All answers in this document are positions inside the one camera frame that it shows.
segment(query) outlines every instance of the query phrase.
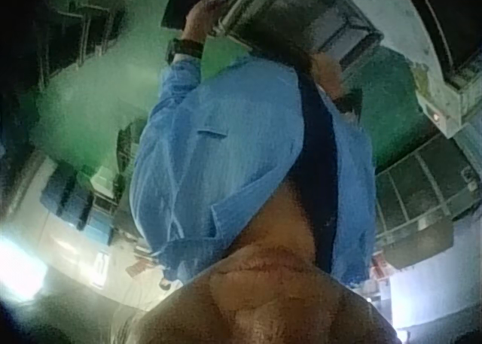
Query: blue shirt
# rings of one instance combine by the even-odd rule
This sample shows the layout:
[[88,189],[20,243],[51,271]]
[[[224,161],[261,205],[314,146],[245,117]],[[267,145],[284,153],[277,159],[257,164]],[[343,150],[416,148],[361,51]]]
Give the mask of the blue shirt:
[[[371,144],[327,95],[337,144],[338,213],[331,274],[368,278],[375,237]],[[247,56],[200,83],[200,61],[163,74],[130,187],[133,217],[167,279],[188,281],[226,249],[285,179],[304,139],[294,69]]]

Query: man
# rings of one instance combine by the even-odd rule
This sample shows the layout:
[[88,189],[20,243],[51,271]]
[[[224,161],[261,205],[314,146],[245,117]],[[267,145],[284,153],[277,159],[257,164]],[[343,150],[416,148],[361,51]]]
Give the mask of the man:
[[248,56],[201,84],[223,4],[188,14],[142,134],[133,216],[166,278],[186,285],[130,339],[392,342],[337,282],[367,278],[375,200],[368,138],[330,99],[343,95],[340,67],[316,56],[317,87],[299,67]]

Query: hand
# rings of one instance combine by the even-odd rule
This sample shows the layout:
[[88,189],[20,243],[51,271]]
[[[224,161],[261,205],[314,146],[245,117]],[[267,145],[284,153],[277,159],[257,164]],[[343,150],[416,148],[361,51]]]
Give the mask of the hand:
[[226,0],[201,0],[194,5],[186,17],[186,26],[181,39],[190,39],[204,44],[222,13]]
[[313,54],[311,58],[311,75],[315,82],[322,86],[332,100],[343,96],[340,63],[323,52]]

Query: fluorescent light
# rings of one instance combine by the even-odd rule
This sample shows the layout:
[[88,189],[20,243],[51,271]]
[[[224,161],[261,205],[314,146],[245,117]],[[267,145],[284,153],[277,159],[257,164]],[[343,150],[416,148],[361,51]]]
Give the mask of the fluorescent light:
[[90,283],[98,289],[103,289],[107,281],[108,262],[110,257],[107,253],[100,251],[97,253],[90,275]]
[[61,248],[64,248],[65,250],[70,251],[73,254],[78,254],[77,249],[74,246],[70,245],[68,242],[57,239],[55,239],[55,241]]
[[406,330],[397,330],[397,337],[400,339],[402,344],[408,342],[408,331]]
[[42,289],[47,265],[14,242],[0,238],[0,282],[19,301],[29,301]]

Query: black watch strap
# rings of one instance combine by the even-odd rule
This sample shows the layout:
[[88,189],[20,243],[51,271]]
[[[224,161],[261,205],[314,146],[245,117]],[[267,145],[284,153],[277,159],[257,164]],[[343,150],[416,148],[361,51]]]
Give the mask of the black watch strap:
[[174,38],[169,42],[167,48],[166,61],[171,64],[176,54],[186,54],[195,58],[203,57],[204,44],[188,39]]

